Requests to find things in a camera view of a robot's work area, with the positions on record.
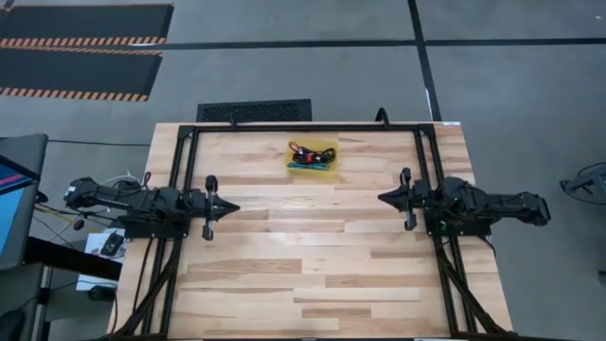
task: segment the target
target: wooden plank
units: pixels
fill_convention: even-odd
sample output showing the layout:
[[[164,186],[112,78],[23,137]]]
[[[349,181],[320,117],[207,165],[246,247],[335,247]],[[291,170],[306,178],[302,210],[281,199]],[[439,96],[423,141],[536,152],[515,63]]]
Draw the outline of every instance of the wooden plank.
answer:
[[[339,334],[348,337],[390,337],[394,335],[442,335],[425,318],[340,318]]]
[[[183,299],[200,304],[206,302],[293,302],[293,289],[284,288],[183,288],[179,291]]]
[[[294,303],[415,302],[419,288],[294,289]]]
[[[179,277],[180,288],[324,288],[324,275],[191,273]]]
[[[298,319],[302,318],[301,306],[292,303],[238,303],[207,302],[177,298],[174,316],[198,318],[245,318],[245,319]]]
[[[223,237],[215,235],[215,240]],[[265,260],[268,258],[267,248],[260,245],[242,245],[234,248],[229,244],[223,246],[202,245],[202,242],[190,242],[187,239],[187,247],[184,248],[181,257],[189,260],[190,264],[203,261],[219,260]],[[298,245],[272,245],[271,257],[281,260],[305,260],[305,259],[369,259],[370,248],[368,246],[298,246]]]
[[[325,275],[424,275],[437,274],[436,260],[418,259],[387,259],[387,260],[303,260],[304,274]]]
[[[336,318],[297,318],[278,320],[244,318],[200,318],[177,314],[171,320],[171,333],[181,337],[285,337],[309,336],[318,332],[338,332]]]
[[[301,260],[219,260],[191,264],[188,273],[301,274]]]
[[[217,246],[383,246],[414,242],[411,233],[223,233],[213,245]]]
[[[345,232],[345,221],[272,220],[272,221],[221,221],[215,225],[216,233],[238,232]]]
[[[435,275],[326,275],[327,288],[418,288],[439,286]]]
[[[370,303],[305,303],[304,318],[370,318]]]

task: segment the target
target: yellow tray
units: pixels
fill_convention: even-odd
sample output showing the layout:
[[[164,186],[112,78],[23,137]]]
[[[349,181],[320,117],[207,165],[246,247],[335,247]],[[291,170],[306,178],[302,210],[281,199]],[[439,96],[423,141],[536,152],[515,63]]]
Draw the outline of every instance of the yellow tray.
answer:
[[[335,149],[334,161],[330,162],[329,167],[326,170],[310,170],[310,169],[296,169],[288,167],[288,164],[293,162],[294,151],[291,149],[291,142],[296,143],[299,146],[303,146],[315,152],[322,152],[328,148]],[[286,145],[286,154],[284,155],[284,167],[292,175],[305,175],[311,177],[331,177],[337,172],[337,166],[339,163],[339,144],[336,141],[317,140],[309,138],[291,138],[288,140]]]

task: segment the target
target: computer monitor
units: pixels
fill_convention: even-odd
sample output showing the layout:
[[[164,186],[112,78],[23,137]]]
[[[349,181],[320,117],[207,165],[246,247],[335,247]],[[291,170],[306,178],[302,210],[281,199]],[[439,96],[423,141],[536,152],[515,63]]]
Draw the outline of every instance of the computer monitor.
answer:
[[[40,181],[40,174],[0,155],[0,195]]]

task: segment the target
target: black metal frame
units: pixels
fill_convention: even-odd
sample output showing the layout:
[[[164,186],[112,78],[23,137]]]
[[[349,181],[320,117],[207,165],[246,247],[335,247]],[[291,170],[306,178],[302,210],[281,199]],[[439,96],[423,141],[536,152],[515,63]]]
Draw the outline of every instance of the black metal frame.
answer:
[[[169,186],[176,187],[177,177],[179,172],[179,165],[181,164],[181,158],[183,155],[183,148],[186,139],[190,139],[189,154],[187,156],[187,166],[185,172],[185,180],[183,190],[188,190],[191,187],[194,174],[194,165],[196,159],[196,152],[198,142],[200,140],[200,134],[202,133],[262,133],[262,132],[410,132],[414,135],[415,144],[419,159],[421,178],[430,181],[429,168],[427,159],[425,157],[425,150],[423,146],[423,137],[425,136],[429,140],[429,147],[432,154],[432,161],[434,163],[435,172],[437,176],[437,183],[441,184],[444,179],[444,171],[441,165],[441,159],[439,156],[439,150],[437,147],[436,129],[433,123],[420,123],[420,124],[392,124],[389,121],[387,113],[382,108],[379,110],[375,121],[378,123],[368,124],[321,124],[321,123],[302,123],[302,124],[225,124],[221,126],[180,126],[177,136],[177,143],[175,146],[174,157],[172,160],[172,169],[170,170]],[[444,242],[442,236],[438,232],[439,222],[432,222],[431,219],[426,222],[427,234],[432,238],[434,248],[436,250],[436,258],[439,272],[440,285],[442,294],[444,297],[444,308],[446,310],[446,317],[448,320],[449,331],[452,338],[467,339],[467,340],[552,340],[545,338],[534,338],[519,336],[514,332],[507,332],[499,327],[490,316],[484,311],[480,303],[475,299],[471,291],[467,286],[467,280],[465,275],[465,269],[463,266],[463,259],[461,256],[461,250],[458,243],[456,234],[448,236],[451,253],[453,255],[454,264],[452,264],[444,250]],[[182,247],[182,239],[173,241],[173,247],[169,257],[167,265],[161,271],[162,259],[166,251],[167,240],[159,239],[155,259],[153,262],[153,268],[151,271],[151,285],[150,291],[141,301],[141,304],[136,309],[136,315],[138,316],[132,322],[134,323],[124,327],[131,332],[123,333],[118,335],[127,339],[132,335],[136,329],[136,324],[143,318],[143,328],[141,335],[130,336],[131,340],[134,338],[140,338],[148,336],[150,339],[162,339],[166,337],[169,332],[170,313],[172,309],[172,301],[174,297],[175,281],[177,276],[177,267],[179,256]],[[152,314],[153,314],[153,303],[159,293],[160,289],[167,283],[166,296],[164,299],[164,309],[162,313],[162,319],[160,322],[159,333],[151,333]],[[458,328],[458,322],[456,319],[455,303],[453,300],[453,294],[451,291],[451,285],[453,284],[457,291],[461,294],[463,301],[463,309],[465,313],[467,331],[461,332]],[[475,320],[478,320],[484,330],[487,333],[478,333],[475,325]]]
[[[120,271],[122,271],[122,264],[117,261],[107,260],[35,237],[27,237],[23,262],[39,262],[46,266],[110,280],[118,280]]]

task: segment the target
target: wooden tabletop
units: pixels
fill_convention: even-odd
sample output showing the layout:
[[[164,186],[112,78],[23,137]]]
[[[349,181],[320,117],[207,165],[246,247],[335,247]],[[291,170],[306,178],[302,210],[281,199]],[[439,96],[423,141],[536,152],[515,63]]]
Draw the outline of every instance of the wooden tabletop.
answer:
[[[156,126],[147,163],[150,186],[169,182],[180,124]],[[461,127],[436,123],[436,131],[445,174],[473,182]],[[289,175],[283,157],[292,137],[337,141],[337,174],[325,180]],[[169,338],[449,335],[422,214],[419,226],[406,232],[403,214],[377,199],[398,187],[404,167],[420,178],[411,133],[204,133],[200,138],[192,186],[204,188],[205,177],[214,174],[219,195],[241,210],[215,224],[213,242],[201,237],[203,220],[192,223],[179,263]],[[510,329],[492,251],[474,237],[460,242],[473,293]],[[118,287],[118,326],[131,314],[146,245],[146,240],[129,245]],[[153,331],[163,297],[155,305]]]

